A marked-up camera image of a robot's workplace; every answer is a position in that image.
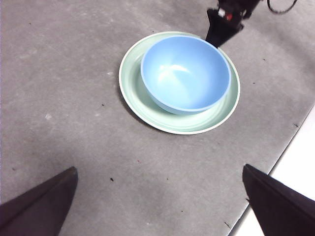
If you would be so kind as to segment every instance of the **black cable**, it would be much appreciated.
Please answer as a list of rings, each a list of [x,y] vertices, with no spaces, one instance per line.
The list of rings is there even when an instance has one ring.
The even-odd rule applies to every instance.
[[[270,5],[270,0],[267,0],[267,4],[268,4],[268,8],[271,12],[275,13],[275,14],[285,14],[287,13],[289,10],[292,9],[292,7],[296,4],[297,0],[294,0],[293,4],[287,9],[287,10],[284,10],[284,11],[277,11],[275,9],[272,8],[272,6]]]

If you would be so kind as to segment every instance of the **blue bowl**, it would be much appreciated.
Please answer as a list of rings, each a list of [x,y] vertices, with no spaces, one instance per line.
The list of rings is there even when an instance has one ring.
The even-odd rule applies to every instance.
[[[231,84],[230,67],[210,43],[191,36],[172,36],[155,43],[141,61],[141,76],[161,108],[193,115],[211,108]]]

